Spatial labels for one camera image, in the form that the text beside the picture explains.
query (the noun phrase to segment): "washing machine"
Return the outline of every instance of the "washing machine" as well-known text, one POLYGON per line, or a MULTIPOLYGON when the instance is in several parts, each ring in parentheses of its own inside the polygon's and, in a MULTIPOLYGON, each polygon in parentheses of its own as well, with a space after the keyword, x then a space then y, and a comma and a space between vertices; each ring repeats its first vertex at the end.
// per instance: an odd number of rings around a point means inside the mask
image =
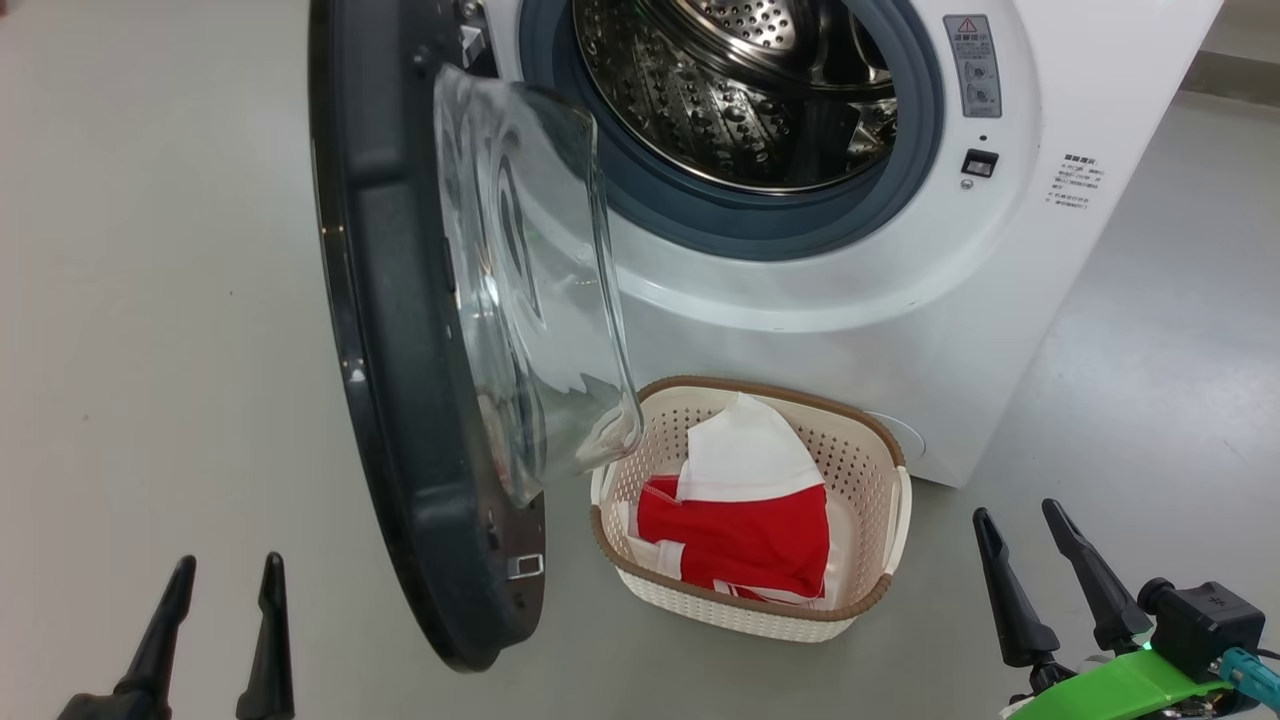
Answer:
POLYGON ((534 632, 541 489, 659 378, 864 409, 969 482, 1217 8, 315 0, 339 366, 434 647, 534 632))

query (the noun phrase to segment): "beige basket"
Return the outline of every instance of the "beige basket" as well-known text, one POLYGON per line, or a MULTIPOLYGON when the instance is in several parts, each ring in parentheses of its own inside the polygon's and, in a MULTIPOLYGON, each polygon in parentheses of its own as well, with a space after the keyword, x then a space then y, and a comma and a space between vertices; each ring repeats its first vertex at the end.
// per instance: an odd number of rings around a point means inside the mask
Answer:
POLYGON ((631 456, 591 478, 596 543, 640 600, 703 623, 792 642, 828 641, 879 602, 902 557, 911 519, 911 479, 902 451, 876 419, 799 392, 710 378, 667 378, 640 391, 645 434, 631 456), (809 610, 717 593, 636 564, 614 506, 635 502, 653 475, 676 474, 690 427, 716 415, 737 392, 777 410, 809 447, 827 480, 828 502, 856 515, 856 547, 835 610, 809 610))

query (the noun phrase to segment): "stainless steel drum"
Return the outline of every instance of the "stainless steel drum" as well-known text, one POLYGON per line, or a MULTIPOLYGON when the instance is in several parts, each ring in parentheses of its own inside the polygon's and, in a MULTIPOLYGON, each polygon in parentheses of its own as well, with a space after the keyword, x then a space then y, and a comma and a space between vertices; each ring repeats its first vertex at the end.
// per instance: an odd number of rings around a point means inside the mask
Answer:
POLYGON ((892 78, 841 0, 573 0, 573 24, 622 124, 703 179, 804 192, 893 146, 892 78))

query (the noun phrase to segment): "gray floor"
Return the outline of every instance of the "gray floor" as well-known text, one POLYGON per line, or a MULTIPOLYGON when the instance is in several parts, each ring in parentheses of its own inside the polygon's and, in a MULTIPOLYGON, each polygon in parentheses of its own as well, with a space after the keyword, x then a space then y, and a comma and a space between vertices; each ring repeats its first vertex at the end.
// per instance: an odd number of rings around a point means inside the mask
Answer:
POLYGON ((916 488, 886 601, 819 647, 650 610, 600 562, 571 498, 544 623, 481 678, 424 678, 493 717, 993 717, 1024 674, 996 646, 969 515, 986 505, 1070 665, 1096 652, 1039 500, 1056 497, 1137 592, 1215 579, 1280 646, 1280 111, 1179 96, 1024 378, 977 479, 916 488))
POLYGON ((1201 50, 1188 68, 1181 88, 1280 108, 1280 63, 1201 50))

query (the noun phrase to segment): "basket handle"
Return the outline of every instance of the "basket handle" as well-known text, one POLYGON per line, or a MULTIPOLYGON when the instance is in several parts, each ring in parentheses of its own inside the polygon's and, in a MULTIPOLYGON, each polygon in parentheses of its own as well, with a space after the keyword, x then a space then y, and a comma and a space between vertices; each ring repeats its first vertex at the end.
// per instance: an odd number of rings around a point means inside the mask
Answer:
POLYGON ((902 550, 906 547, 906 530, 911 524, 911 475, 906 468, 897 466, 897 512, 888 528, 888 556, 884 559, 884 574, 897 573, 897 564, 902 561, 902 550))

